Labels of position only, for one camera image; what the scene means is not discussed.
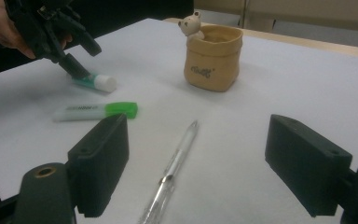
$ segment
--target clear pen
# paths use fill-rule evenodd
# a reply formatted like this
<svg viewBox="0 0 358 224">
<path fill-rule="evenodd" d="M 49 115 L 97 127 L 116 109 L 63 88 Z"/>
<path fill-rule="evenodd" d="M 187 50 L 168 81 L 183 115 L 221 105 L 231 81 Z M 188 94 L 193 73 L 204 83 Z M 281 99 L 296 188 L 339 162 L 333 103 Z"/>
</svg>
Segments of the clear pen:
<svg viewBox="0 0 358 224">
<path fill-rule="evenodd" d="M 146 207 L 139 224 L 158 224 L 161 221 L 167 202 L 173 193 L 173 180 L 179 170 L 180 165 L 185 160 L 187 152 L 196 137 L 199 124 L 194 121 L 186 130 L 178 148 L 164 171 L 164 176 L 159 181 L 159 186 L 155 197 Z"/>
</svg>

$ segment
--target bear ear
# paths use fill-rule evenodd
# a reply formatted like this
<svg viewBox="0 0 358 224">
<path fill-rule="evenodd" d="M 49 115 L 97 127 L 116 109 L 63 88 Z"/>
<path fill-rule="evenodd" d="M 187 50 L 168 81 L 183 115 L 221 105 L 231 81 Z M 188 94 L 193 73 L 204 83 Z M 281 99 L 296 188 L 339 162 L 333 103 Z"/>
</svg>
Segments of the bear ear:
<svg viewBox="0 0 358 224">
<path fill-rule="evenodd" d="M 198 18 L 201 17 L 201 14 L 200 14 L 198 11 L 195 11 L 193 15 L 196 16 L 196 17 L 198 17 Z"/>
</svg>

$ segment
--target human hand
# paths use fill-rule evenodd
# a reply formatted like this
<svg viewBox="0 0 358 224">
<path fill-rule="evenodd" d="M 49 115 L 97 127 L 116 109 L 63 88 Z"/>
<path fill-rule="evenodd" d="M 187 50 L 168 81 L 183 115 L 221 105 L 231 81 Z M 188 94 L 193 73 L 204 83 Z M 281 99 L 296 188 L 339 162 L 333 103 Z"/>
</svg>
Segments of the human hand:
<svg viewBox="0 0 358 224">
<path fill-rule="evenodd" d="M 63 35 L 60 40 L 64 48 L 67 42 L 72 41 L 72 36 Z M 14 22 L 8 17 L 4 0 L 0 0 L 0 44 L 7 48 L 18 49 L 30 59 L 35 58 L 32 49 L 26 45 Z"/>
</svg>

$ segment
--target bear face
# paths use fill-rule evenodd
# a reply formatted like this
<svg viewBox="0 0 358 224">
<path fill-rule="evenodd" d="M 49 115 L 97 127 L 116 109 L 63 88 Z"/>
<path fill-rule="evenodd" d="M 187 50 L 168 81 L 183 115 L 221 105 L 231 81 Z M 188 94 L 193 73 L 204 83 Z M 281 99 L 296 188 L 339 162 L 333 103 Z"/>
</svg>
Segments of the bear face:
<svg viewBox="0 0 358 224">
<path fill-rule="evenodd" d="M 185 36 L 196 34 L 200 30 L 200 16 L 200 13 L 195 11 L 193 15 L 188 16 L 178 22 L 178 25 Z"/>
</svg>

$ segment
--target brown pen holder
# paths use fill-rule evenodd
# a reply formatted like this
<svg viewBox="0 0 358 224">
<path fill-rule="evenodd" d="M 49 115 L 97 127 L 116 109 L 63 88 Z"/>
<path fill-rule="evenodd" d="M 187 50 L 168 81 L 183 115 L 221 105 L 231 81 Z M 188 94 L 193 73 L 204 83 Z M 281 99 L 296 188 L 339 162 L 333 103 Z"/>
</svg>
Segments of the brown pen holder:
<svg viewBox="0 0 358 224">
<path fill-rule="evenodd" d="M 219 25 L 200 29 L 204 39 L 187 41 L 185 78 L 208 91 L 227 91 L 240 72 L 242 31 Z"/>
</svg>

